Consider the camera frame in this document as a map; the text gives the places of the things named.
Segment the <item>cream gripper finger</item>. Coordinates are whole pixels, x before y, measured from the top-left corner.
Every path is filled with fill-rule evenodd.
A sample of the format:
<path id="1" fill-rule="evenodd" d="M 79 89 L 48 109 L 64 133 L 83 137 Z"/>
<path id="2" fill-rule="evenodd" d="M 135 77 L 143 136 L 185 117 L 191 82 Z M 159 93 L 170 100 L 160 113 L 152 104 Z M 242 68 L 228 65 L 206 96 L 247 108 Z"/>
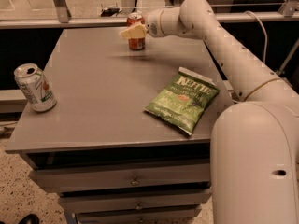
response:
<path id="1" fill-rule="evenodd" d="M 144 38 L 147 32 L 146 26 L 141 22 L 137 22 L 121 31 L 121 37 L 123 39 L 139 39 Z"/>

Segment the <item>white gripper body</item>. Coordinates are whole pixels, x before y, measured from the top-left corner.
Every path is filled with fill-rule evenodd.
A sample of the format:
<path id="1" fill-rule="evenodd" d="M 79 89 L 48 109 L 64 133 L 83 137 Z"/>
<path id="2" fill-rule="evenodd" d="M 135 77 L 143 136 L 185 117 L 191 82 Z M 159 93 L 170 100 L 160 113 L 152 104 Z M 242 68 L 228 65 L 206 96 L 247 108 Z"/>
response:
<path id="1" fill-rule="evenodd" d="M 161 37 L 162 31 L 160 26 L 161 10 L 151 11 L 146 15 L 145 24 L 149 35 L 153 37 Z"/>

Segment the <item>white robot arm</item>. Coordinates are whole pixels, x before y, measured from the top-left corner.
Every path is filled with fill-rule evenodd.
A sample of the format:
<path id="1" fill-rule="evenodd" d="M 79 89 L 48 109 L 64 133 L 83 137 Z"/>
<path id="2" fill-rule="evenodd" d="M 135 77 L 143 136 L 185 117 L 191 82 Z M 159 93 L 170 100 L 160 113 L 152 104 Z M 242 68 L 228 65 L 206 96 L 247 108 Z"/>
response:
<path id="1" fill-rule="evenodd" d="M 198 37 L 237 94 L 211 135 L 214 224 L 299 224 L 299 95 L 220 25 L 207 0 L 155 10 L 121 34 Z"/>

